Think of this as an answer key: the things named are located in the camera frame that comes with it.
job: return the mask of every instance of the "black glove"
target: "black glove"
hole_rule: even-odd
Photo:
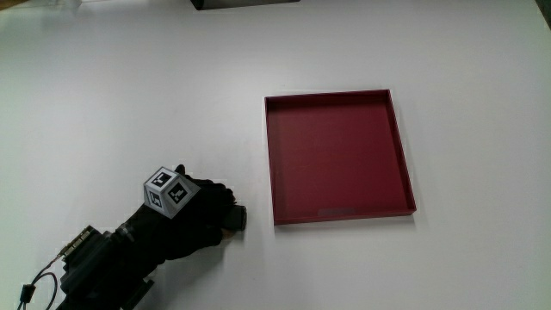
[[[188,204],[173,219],[143,205],[127,221],[136,240],[131,256],[143,276],[165,259],[187,257],[201,248],[218,245],[222,222],[236,207],[233,192],[224,184],[194,179],[185,174],[183,164],[175,172],[201,188]]]

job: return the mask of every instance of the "connector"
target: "connector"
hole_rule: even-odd
[[[58,254],[59,256],[63,256],[62,261],[65,261],[71,253],[73,253],[79,245],[81,245],[91,234],[91,232],[94,231],[94,227],[88,225],[84,230],[76,237],[74,238],[68,245],[66,245]]]

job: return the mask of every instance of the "white tabletop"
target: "white tabletop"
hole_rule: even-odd
[[[138,310],[551,304],[551,32],[534,1],[45,4],[0,12],[2,309],[180,163],[230,186],[249,225],[159,268]],[[274,227],[263,98],[375,89],[392,91],[418,211]]]

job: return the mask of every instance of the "fiducial marker cube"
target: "fiducial marker cube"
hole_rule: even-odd
[[[144,183],[144,202],[172,219],[200,189],[186,177],[162,167]]]

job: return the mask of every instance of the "wire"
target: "wire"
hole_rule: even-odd
[[[45,276],[52,276],[53,277],[53,296],[52,296],[52,299],[50,300],[50,303],[48,304],[48,307],[46,308],[46,310],[49,310],[50,307],[52,306],[53,304],[53,301],[55,300],[55,296],[56,294],[58,293],[58,278],[52,273],[52,272],[47,272],[45,274],[42,274],[42,272],[44,272],[46,269],[50,268],[53,264],[53,262],[57,261],[59,258],[61,257],[61,255],[58,255],[56,258],[53,259],[52,262],[50,262],[43,270],[41,270],[38,275],[36,275],[36,277],[34,278],[33,282],[30,284],[30,285],[27,285],[27,286],[23,286],[23,291],[22,291],[22,298],[20,299],[21,303],[19,304],[19,307],[17,308],[17,310],[20,310],[21,309],[21,306],[23,306],[23,310],[27,310],[27,303],[31,300],[32,296],[33,296],[33,292],[34,292],[34,289],[35,289],[35,284],[43,277]],[[26,300],[23,300],[23,296],[24,295],[28,295],[27,296],[27,299]]]

